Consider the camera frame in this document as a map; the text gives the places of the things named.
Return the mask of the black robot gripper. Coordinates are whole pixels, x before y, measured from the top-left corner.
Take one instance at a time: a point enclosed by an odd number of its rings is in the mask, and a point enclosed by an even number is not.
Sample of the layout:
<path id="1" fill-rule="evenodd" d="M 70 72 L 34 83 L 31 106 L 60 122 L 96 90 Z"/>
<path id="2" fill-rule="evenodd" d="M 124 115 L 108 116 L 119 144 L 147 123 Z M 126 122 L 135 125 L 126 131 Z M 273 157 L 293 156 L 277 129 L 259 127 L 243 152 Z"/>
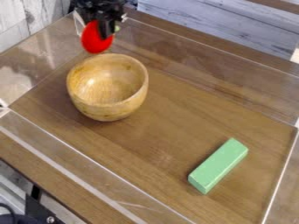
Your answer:
<path id="1" fill-rule="evenodd" d="M 102 39 L 115 34 L 116 21 L 122 21 L 126 15 L 126 3 L 127 0 L 75 0 L 75 11 L 83 21 L 99 20 L 98 29 Z"/>

